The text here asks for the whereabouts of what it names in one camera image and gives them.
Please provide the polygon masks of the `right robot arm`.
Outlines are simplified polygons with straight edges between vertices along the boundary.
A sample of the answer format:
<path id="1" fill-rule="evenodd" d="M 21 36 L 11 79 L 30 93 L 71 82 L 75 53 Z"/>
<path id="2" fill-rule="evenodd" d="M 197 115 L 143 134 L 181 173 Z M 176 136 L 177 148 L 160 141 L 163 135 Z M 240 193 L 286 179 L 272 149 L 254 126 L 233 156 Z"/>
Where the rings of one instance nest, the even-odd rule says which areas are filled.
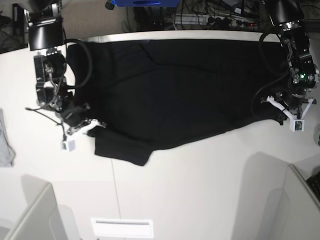
<path id="1" fill-rule="evenodd" d="M 37 104 L 39 110 L 54 112 L 63 123 L 74 129 L 90 123 L 87 104 L 75 105 L 72 90 L 84 87 L 93 71 L 92 55 L 88 47 L 78 39 L 65 37 L 62 2 L 60 0 L 26 0 L 19 4 L 24 9 L 28 26 L 29 49 L 35 51 Z M 68 85 L 65 78 L 67 61 L 59 46 L 74 43 L 82 47 L 87 57 L 87 73 L 78 85 Z"/>

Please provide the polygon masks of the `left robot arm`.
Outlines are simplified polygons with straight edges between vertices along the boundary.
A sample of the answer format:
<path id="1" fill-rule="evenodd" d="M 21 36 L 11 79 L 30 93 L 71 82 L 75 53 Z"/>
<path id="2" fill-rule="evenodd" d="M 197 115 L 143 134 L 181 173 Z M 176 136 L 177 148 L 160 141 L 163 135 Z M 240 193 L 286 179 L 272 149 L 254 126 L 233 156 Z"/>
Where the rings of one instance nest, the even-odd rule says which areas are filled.
<path id="1" fill-rule="evenodd" d="M 307 92 L 315 89 L 320 81 L 320 72 L 310 53 L 310 39 L 302 22 L 305 16 L 296 0 L 264 0 L 262 4 L 273 27 L 281 31 L 279 39 L 286 50 L 287 68 L 276 72 L 263 58 L 265 66 L 276 79 L 254 94 L 250 111 L 256 119 L 261 118 L 254 111 L 255 101 L 260 97 L 261 103 L 271 104 L 278 110 L 277 120 L 281 124 L 288 119 L 295 131 L 302 131 L 307 112 L 317 104 L 315 98 L 307 97 Z M 270 94 L 261 96 L 270 87 L 273 87 Z"/>

